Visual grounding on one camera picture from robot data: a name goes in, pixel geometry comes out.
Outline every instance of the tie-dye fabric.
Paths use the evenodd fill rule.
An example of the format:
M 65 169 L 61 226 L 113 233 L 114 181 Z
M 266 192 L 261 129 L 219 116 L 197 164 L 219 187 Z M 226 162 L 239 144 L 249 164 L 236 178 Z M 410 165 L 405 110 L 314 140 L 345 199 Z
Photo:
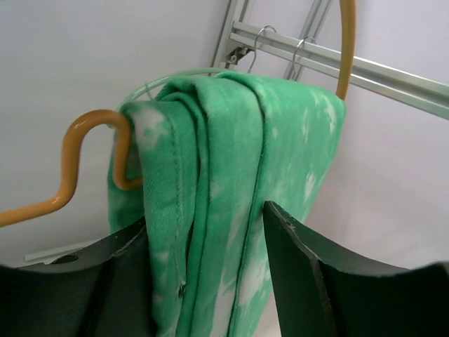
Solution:
M 109 221 L 145 215 L 158 336 L 253 335 L 271 291 L 263 202 L 305 220 L 344 111 L 324 89 L 236 72 L 177 78 L 123 108 L 128 177 L 144 183 L 122 191 L 109 170 Z

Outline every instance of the vertical metal post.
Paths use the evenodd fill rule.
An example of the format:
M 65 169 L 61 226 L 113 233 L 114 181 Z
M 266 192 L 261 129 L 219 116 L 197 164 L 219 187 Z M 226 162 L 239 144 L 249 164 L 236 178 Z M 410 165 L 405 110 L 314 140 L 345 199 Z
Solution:
M 306 37 L 316 38 L 321 27 L 323 26 L 323 22 L 326 19 L 326 15 L 329 11 L 332 0 L 315 0 L 311 5 L 309 15 L 307 16 L 306 22 L 304 26 L 302 26 L 302 31 L 300 34 L 299 40 L 305 39 Z M 296 81 L 298 77 L 301 75 L 303 70 L 303 66 L 297 66 L 297 72 L 294 80 Z M 290 62 L 287 66 L 287 70 L 284 73 L 284 79 L 291 79 L 293 75 L 293 63 Z
M 234 22 L 247 22 L 251 10 L 253 9 L 254 0 L 229 0 L 226 16 L 224 17 L 220 38 L 212 60 L 212 67 L 229 67 L 223 62 L 225 56 L 229 35 L 232 32 Z

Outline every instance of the green towel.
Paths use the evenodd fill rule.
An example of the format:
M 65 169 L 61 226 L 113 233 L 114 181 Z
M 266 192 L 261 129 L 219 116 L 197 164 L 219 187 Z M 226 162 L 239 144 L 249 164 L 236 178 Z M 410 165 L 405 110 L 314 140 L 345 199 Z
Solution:
M 224 72 L 173 79 L 121 113 L 133 125 L 128 177 L 144 183 L 122 191 L 109 170 L 109 221 L 114 232 L 145 215 L 158 336 L 252 336 L 272 289 L 262 205 L 274 200 L 305 220 L 344 102 L 294 81 Z

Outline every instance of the silver metal bar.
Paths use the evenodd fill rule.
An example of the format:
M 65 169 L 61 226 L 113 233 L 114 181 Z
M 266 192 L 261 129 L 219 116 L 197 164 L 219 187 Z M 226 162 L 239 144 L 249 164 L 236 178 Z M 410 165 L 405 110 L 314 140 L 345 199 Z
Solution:
M 227 48 L 229 48 L 228 41 L 232 32 L 232 25 L 234 22 L 247 22 L 253 4 L 254 0 L 229 0 L 211 67 L 229 67 L 223 62 L 223 58 L 227 54 Z
M 259 30 L 259 27 L 235 22 L 234 33 L 231 34 L 230 39 L 243 46 L 254 46 L 254 39 Z M 258 46 L 261 51 L 284 60 L 292 60 L 299 40 L 267 31 L 257 41 L 261 42 Z M 298 51 L 295 62 L 338 78 L 340 52 L 306 42 Z M 354 58 L 351 83 L 449 120 L 449 85 L 447 84 L 357 57 Z
M 311 5 L 309 15 L 307 16 L 306 22 L 304 26 L 302 26 L 302 30 L 298 40 L 305 39 L 306 37 L 316 38 L 318 33 L 320 32 L 321 27 L 323 26 L 324 20 L 326 19 L 326 15 L 328 14 L 330 5 L 332 0 L 315 0 Z M 301 75 L 303 70 L 303 66 L 299 66 L 294 80 L 297 80 Z M 283 76 L 284 79 L 291 79 L 293 75 L 293 63 L 290 62 L 287 66 L 286 72 Z

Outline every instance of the metal hook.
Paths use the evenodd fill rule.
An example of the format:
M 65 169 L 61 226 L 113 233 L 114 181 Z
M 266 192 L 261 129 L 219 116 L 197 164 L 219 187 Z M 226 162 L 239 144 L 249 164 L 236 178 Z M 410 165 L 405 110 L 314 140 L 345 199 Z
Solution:
M 295 76 L 296 76 L 296 55 L 297 55 L 297 51 L 300 49 L 301 45 L 306 41 L 306 40 L 311 40 L 314 44 L 316 43 L 315 38 L 313 37 L 305 37 L 302 40 L 300 40 L 300 42 L 297 44 L 295 52 L 293 53 L 293 59 L 292 59 L 292 76 L 290 77 L 290 79 L 294 79 L 295 80 Z
M 152 96 L 151 93 L 149 92 L 149 88 L 148 88 L 148 83 L 147 83 L 147 82 L 145 82 L 145 88 L 147 89 L 147 95 L 148 95 L 148 98 L 149 98 L 150 100 L 153 100 L 153 96 Z
M 273 32 L 277 33 L 276 28 L 274 28 L 274 27 L 272 27 L 272 26 L 270 26 L 270 25 L 263 27 L 263 28 L 257 33 L 257 36 L 256 36 L 255 39 L 254 39 L 254 58 L 253 58 L 253 61 L 251 62 L 250 69 L 248 69 L 248 74 L 251 73 L 251 70 L 253 69 L 253 65 L 254 65 L 255 59 L 256 59 L 256 57 L 257 57 L 257 40 L 259 39 L 259 36 L 261 35 L 261 33 L 265 32 L 265 30 L 268 29 L 268 28 L 269 28 L 269 29 L 272 29 Z

